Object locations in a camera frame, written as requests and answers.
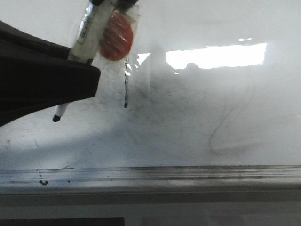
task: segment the plastic wrapper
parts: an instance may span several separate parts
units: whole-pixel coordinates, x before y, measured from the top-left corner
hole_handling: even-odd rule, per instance
[[[116,6],[99,41],[100,68],[118,73],[132,48],[139,22],[139,6]]]

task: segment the black marker tip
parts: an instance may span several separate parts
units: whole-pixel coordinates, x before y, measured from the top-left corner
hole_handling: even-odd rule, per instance
[[[52,121],[57,122],[60,121],[61,117],[57,116],[56,114],[53,116]]]

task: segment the red object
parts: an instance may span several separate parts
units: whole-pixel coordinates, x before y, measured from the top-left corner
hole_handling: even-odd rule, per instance
[[[118,61],[127,56],[133,45],[133,31],[128,19],[114,12],[100,41],[100,54],[108,60]]]

